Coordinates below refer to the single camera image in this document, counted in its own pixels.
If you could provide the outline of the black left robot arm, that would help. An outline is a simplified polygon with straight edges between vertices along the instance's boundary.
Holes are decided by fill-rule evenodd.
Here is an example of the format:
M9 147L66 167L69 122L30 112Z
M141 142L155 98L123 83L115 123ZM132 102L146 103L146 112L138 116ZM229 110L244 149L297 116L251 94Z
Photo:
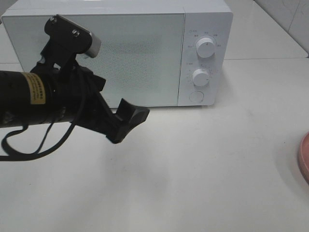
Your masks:
M0 73L0 126L72 122L77 116L82 90L85 104L76 125L106 135L112 143L146 121L150 110L121 99L112 112L101 91L105 79L79 66L68 78L56 73L2 71Z

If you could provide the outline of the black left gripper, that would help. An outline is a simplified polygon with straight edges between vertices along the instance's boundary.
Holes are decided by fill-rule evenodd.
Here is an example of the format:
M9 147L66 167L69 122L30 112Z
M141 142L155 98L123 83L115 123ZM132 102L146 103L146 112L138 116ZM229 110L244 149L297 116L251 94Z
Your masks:
M114 144L145 122L150 112L147 107L121 99L113 113L100 93L105 79L86 67L74 65L65 72L53 69L48 82L48 106L53 111L49 123L70 122L73 127L102 133Z

